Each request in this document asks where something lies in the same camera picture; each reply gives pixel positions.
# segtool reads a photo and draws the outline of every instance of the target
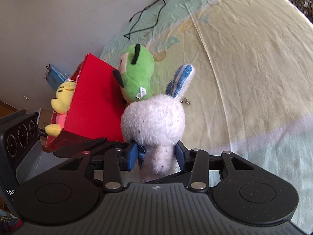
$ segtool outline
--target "white wall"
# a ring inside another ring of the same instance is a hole
[[[0,0],[0,99],[19,109],[51,109],[46,65],[71,73],[153,1]]]

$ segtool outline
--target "rabbit ear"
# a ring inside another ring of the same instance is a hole
[[[194,73],[195,68],[191,64],[185,64],[179,67],[174,78],[167,86],[166,94],[172,96],[174,99],[181,100],[187,91]]]

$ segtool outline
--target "blue striped fabric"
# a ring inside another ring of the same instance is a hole
[[[185,64],[179,67],[174,78],[168,83],[166,94],[175,98],[191,72],[192,66],[190,64]]]

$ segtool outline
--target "yellow plush toy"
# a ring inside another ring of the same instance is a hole
[[[66,114],[69,110],[75,87],[75,82],[66,81],[57,88],[56,99],[51,100],[51,106],[58,114],[55,119],[56,123],[45,127],[48,135],[57,137],[64,128]]]

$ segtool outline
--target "plush rabbit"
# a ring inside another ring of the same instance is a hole
[[[181,98],[194,75],[190,64],[178,68],[166,94],[130,104],[121,119],[124,139],[136,141],[144,152],[140,180],[147,182],[179,171],[174,147],[185,129]]]

